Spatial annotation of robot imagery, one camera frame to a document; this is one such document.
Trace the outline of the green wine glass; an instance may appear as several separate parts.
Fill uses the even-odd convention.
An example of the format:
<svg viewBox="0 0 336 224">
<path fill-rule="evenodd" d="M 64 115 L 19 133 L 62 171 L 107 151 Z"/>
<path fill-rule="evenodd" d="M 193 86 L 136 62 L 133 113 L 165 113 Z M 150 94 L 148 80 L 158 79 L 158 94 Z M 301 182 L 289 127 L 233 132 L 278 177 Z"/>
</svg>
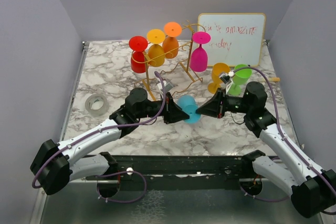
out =
<svg viewBox="0 0 336 224">
<path fill-rule="evenodd" d="M 229 72 L 232 84 L 227 88 L 227 93 L 230 95 L 238 96 L 241 93 L 241 85 L 245 84 L 252 74 L 252 70 L 247 68 L 245 64 L 237 65 L 233 70 Z"/>
</svg>

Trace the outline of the teal wine glass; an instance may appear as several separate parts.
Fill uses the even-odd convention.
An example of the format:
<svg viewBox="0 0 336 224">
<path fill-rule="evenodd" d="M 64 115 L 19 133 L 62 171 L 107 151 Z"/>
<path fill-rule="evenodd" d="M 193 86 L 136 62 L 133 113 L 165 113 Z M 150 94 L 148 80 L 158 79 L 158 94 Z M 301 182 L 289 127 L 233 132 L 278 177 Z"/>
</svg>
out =
<svg viewBox="0 0 336 224">
<path fill-rule="evenodd" d="M 185 123 L 194 124 L 199 121 L 201 115 L 196 113 L 198 105 L 192 96 L 181 96 L 177 101 L 177 105 L 189 116 L 189 119 L 184 120 Z"/>
</svg>

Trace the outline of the yellow wine glass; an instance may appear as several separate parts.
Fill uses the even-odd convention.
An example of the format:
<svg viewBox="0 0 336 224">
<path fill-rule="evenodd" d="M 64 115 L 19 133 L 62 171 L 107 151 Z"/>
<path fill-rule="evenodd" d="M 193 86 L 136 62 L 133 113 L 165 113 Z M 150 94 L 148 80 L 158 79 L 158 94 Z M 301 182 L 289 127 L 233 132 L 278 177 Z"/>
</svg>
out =
<svg viewBox="0 0 336 224">
<path fill-rule="evenodd" d="M 220 74 L 229 72 L 230 67 L 227 64 L 221 62 L 214 64 L 212 68 L 212 82 L 207 86 L 208 91 L 214 94 L 223 83 L 219 77 Z"/>
</svg>

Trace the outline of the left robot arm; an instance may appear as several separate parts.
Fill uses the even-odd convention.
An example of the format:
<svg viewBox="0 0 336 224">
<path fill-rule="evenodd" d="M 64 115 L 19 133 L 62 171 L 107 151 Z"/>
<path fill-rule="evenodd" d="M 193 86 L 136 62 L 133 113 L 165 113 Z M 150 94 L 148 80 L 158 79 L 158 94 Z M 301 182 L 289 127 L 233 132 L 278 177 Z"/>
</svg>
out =
<svg viewBox="0 0 336 224">
<path fill-rule="evenodd" d="M 159 116 L 166 124 L 190 117 L 173 101 L 170 93 L 159 101 L 150 101 L 143 88 L 134 88 L 124 104 L 93 129 L 62 143 L 53 140 L 43 142 L 30 166 L 34 174 L 32 187 L 43 188 L 48 195 L 59 192 L 75 174 L 75 164 L 82 164 L 87 154 L 125 137 Z"/>
</svg>

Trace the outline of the magenta wine glass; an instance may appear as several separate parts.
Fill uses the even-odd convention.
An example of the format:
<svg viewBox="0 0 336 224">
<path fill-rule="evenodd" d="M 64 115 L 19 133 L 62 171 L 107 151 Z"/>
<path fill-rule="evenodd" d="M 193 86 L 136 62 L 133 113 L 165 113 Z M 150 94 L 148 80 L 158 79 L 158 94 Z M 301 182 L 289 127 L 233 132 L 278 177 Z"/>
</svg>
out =
<svg viewBox="0 0 336 224">
<path fill-rule="evenodd" d="M 211 36 L 205 31 L 198 31 L 193 34 L 192 40 L 198 44 L 198 47 L 191 54 L 190 68 L 195 72 L 203 72 L 207 68 L 208 55 L 202 45 L 209 43 Z"/>
</svg>

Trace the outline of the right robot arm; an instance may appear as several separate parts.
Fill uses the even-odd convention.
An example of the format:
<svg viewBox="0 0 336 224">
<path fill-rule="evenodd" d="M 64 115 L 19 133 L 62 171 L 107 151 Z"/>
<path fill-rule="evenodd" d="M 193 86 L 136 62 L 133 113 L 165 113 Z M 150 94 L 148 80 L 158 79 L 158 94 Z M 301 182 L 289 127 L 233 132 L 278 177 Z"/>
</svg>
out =
<svg viewBox="0 0 336 224">
<path fill-rule="evenodd" d="M 264 86 L 252 81 L 242 97 L 229 96 L 219 88 L 196 112 L 219 119 L 225 112 L 243 113 L 246 127 L 276 153 L 284 167 L 254 152 L 241 164 L 242 173 L 268 179 L 290 197 L 298 213 L 310 218 L 335 205 L 335 172 L 316 164 L 284 133 L 266 109 L 266 100 Z"/>
</svg>

